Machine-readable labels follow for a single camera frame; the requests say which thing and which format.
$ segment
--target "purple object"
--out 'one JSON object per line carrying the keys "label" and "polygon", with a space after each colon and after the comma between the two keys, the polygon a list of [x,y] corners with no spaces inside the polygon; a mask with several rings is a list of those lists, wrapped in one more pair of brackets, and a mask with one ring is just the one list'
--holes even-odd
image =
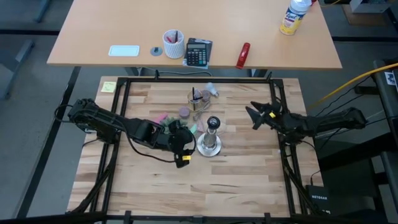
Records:
{"label": "purple object", "polygon": [[209,92],[209,91],[207,91],[207,90],[202,90],[201,91],[201,95],[202,95],[202,101],[203,102],[207,102],[207,101],[209,101],[210,100],[210,97],[211,97],[211,93]]}
{"label": "purple object", "polygon": [[189,118],[190,111],[189,111],[189,108],[187,108],[186,106],[183,106],[183,107],[180,108],[180,110],[178,111],[178,113],[179,113],[179,115],[180,115],[180,117],[181,117],[182,119],[188,119],[188,118]]}

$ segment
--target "light wood desk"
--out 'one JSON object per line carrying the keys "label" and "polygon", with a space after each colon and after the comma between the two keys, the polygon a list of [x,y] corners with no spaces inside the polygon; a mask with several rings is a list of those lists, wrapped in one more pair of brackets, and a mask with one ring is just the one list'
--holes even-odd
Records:
{"label": "light wood desk", "polygon": [[[96,97],[100,107],[111,109],[114,94],[100,91],[103,82],[116,80],[117,77],[101,79]],[[205,84],[140,82],[131,85],[126,117],[153,120],[164,112],[178,117],[178,109],[186,105],[187,93],[192,86],[202,89]],[[219,132],[224,133],[220,136],[223,143],[220,155],[207,158],[195,151],[191,163],[177,169],[175,164],[136,154],[123,135],[108,215],[124,215],[125,210],[131,210],[134,215],[263,217],[269,212],[272,217],[289,217],[277,133],[266,125],[253,130],[245,110],[251,100],[262,103],[270,100],[269,85],[215,85],[220,97],[211,99],[211,107],[203,114],[202,120],[206,121],[211,115],[221,120]],[[305,114],[299,81],[287,78],[284,85],[291,112]],[[86,142],[95,137],[95,134],[87,135]],[[83,148],[69,210],[77,207],[94,185],[102,145],[97,141]],[[143,153],[167,160],[173,156],[170,152],[138,144],[135,147]],[[303,184],[309,184],[311,174],[319,170],[315,151],[307,144],[299,144],[297,155]],[[314,183],[322,185],[320,174],[314,175]],[[293,184],[292,188],[296,212],[299,212],[298,195]],[[103,195],[102,189],[98,208],[102,206]]]}
{"label": "light wood desk", "polygon": [[[52,65],[181,67],[182,58],[163,53],[169,29],[212,40],[211,68],[236,65],[243,43],[251,49],[245,68],[341,68],[319,3],[304,17],[297,33],[279,31],[290,0],[80,0],[74,1],[48,59]],[[138,57],[110,57],[111,45],[139,45]]]}

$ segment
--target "yellow tag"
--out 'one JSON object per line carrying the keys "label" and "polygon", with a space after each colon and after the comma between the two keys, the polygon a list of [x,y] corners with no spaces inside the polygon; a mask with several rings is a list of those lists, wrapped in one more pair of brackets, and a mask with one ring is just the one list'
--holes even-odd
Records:
{"label": "yellow tag", "polygon": [[116,82],[104,82],[101,92],[113,93],[115,88],[116,88]]}
{"label": "yellow tag", "polygon": [[182,156],[183,161],[191,160],[191,156]]}

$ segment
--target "green object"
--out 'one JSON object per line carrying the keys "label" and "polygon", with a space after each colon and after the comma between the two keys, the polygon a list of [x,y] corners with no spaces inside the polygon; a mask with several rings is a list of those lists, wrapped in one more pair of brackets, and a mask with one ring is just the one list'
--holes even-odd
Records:
{"label": "green object", "polygon": [[194,124],[191,129],[189,129],[192,134],[195,134],[197,131],[197,124]]}
{"label": "green object", "polygon": [[164,133],[165,134],[169,134],[170,133],[169,124],[171,124],[173,121],[176,121],[176,120],[179,120],[181,125],[183,125],[183,126],[186,126],[188,124],[188,122],[186,122],[184,120],[176,119],[176,118],[173,118],[173,117],[167,117],[167,118],[163,119],[160,122],[160,125],[162,125],[164,127]]}

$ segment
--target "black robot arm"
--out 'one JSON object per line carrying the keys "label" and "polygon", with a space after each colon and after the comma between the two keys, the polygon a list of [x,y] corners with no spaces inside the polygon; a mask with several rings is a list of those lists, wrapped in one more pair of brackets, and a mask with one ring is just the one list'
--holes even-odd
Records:
{"label": "black robot arm", "polygon": [[164,133],[164,127],[146,119],[132,118],[112,113],[100,108],[91,99],[77,100],[68,113],[71,123],[80,129],[94,129],[100,141],[114,144],[117,133],[124,131],[134,142],[151,149],[160,149],[174,153],[174,162],[178,168],[189,164],[194,149],[184,149],[192,142],[193,135],[179,120],[169,124],[170,133]]}
{"label": "black robot arm", "polygon": [[278,102],[272,105],[251,102],[256,110],[246,107],[254,126],[258,129],[262,124],[268,124],[284,136],[288,144],[297,144],[304,137],[314,137],[317,133],[336,128],[361,129],[366,125],[362,112],[356,108],[349,108],[339,113],[327,116],[302,116],[283,110]]}

